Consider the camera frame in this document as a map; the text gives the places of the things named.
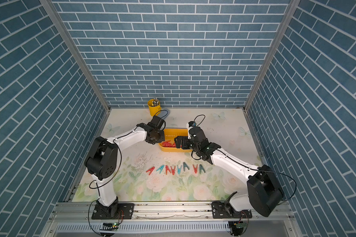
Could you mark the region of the teal clothespin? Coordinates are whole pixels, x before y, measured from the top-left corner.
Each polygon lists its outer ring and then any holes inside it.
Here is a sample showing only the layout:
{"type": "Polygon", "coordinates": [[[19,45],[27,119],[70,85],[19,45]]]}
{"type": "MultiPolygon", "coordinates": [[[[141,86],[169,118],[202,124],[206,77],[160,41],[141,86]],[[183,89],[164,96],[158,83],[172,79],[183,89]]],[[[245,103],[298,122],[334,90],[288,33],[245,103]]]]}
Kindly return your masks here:
{"type": "Polygon", "coordinates": [[[158,172],[159,174],[161,174],[162,173],[162,171],[163,171],[163,169],[164,169],[164,165],[161,165],[157,170],[156,170],[156,172],[158,172]]]}
{"type": "Polygon", "coordinates": [[[199,173],[200,174],[206,173],[206,170],[202,164],[199,165],[199,173]]]}
{"type": "Polygon", "coordinates": [[[186,162],[183,162],[183,172],[186,172],[188,170],[190,170],[190,167],[187,165],[186,162]]]}

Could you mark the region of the light blue clothespin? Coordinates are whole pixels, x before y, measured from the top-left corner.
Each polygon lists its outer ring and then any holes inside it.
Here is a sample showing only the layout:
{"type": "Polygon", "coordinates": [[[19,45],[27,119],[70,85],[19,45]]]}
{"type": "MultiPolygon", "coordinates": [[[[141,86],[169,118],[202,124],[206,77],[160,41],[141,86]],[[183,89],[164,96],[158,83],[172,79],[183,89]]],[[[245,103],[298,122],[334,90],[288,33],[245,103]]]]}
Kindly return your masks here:
{"type": "Polygon", "coordinates": [[[182,167],[183,167],[182,165],[180,165],[180,166],[177,167],[177,173],[178,173],[178,174],[181,173],[182,167]]]}

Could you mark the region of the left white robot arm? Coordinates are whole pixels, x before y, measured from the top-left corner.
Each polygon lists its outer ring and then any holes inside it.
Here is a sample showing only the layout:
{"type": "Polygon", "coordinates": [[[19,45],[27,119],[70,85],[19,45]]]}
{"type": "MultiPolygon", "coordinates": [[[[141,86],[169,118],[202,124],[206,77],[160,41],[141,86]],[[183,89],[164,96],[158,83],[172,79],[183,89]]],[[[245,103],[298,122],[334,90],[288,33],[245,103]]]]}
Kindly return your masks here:
{"type": "Polygon", "coordinates": [[[153,116],[147,124],[139,123],[134,129],[121,135],[111,138],[100,136],[94,140],[85,166],[96,182],[93,188],[99,192],[98,203],[101,206],[111,207],[118,202],[111,182],[115,177],[114,172],[120,170],[122,162],[118,159],[122,159],[122,151],[139,142],[152,145],[163,142],[165,126],[166,122],[162,118],[153,116]]]}

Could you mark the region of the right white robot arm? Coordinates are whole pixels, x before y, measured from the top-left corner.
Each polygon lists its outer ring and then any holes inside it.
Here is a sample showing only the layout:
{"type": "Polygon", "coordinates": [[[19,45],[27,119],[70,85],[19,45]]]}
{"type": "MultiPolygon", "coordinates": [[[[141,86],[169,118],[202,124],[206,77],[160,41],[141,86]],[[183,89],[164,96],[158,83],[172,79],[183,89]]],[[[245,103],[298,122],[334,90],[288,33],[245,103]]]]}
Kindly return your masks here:
{"type": "Polygon", "coordinates": [[[248,199],[255,211],[268,217],[283,199],[284,191],[275,172],[269,166],[258,167],[244,162],[220,145],[209,142],[196,122],[190,121],[187,124],[187,136],[178,136],[175,138],[175,144],[177,148],[191,149],[201,160],[228,171],[246,184],[248,190],[246,195],[235,192],[227,199],[232,210],[245,209],[248,199]]]}

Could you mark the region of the pile of red clothespins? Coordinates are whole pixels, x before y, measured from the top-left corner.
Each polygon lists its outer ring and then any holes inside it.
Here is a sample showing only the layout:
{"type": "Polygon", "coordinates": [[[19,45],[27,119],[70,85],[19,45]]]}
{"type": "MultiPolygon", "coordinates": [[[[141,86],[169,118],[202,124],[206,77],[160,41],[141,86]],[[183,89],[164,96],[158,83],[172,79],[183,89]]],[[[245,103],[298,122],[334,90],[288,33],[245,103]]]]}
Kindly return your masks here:
{"type": "Polygon", "coordinates": [[[171,140],[168,140],[168,141],[162,142],[161,146],[165,147],[165,148],[176,148],[176,143],[175,142],[171,143],[171,140]]]}

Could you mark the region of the yellow pen cup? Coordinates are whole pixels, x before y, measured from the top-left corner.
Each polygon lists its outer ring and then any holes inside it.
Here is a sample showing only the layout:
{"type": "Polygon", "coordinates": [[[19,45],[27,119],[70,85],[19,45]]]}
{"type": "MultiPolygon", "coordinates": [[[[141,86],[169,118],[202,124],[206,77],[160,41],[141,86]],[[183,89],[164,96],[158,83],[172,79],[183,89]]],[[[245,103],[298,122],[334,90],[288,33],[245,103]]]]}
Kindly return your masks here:
{"type": "Polygon", "coordinates": [[[157,98],[150,99],[147,104],[152,117],[158,115],[162,110],[160,101],[157,98]]]}

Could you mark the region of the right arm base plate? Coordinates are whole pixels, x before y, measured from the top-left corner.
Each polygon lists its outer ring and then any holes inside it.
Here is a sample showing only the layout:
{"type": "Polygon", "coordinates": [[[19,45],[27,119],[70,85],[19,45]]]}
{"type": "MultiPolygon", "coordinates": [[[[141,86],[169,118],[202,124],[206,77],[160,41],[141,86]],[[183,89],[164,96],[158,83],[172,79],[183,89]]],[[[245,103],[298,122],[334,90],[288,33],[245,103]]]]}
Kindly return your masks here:
{"type": "Polygon", "coordinates": [[[236,211],[225,201],[213,201],[211,203],[211,208],[214,219],[236,218],[243,220],[252,218],[251,210],[245,209],[242,211],[236,211]]]}

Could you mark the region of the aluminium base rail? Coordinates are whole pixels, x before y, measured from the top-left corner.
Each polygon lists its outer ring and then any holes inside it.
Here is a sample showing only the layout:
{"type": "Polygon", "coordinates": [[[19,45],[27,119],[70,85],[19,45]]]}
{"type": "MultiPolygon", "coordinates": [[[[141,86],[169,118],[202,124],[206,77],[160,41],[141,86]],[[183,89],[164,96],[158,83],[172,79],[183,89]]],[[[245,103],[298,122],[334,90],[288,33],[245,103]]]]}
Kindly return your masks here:
{"type": "Polygon", "coordinates": [[[246,210],[248,217],[230,218],[210,201],[135,202],[124,220],[93,220],[93,204],[60,202],[47,221],[43,237],[300,237],[290,206],[269,217],[246,210]]]}

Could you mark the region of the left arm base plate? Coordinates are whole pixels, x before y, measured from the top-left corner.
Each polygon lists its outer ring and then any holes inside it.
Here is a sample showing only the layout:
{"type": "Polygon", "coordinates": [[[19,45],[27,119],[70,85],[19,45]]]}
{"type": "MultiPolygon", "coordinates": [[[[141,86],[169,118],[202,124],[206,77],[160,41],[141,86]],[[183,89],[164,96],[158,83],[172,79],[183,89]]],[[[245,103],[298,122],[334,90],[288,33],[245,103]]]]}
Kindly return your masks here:
{"type": "Polygon", "coordinates": [[[104,206],[99,201],[95,205],[92,214],[93,220],[128,220],[132,218],[134,203],[113,203],[110,206],[104,206]]]}

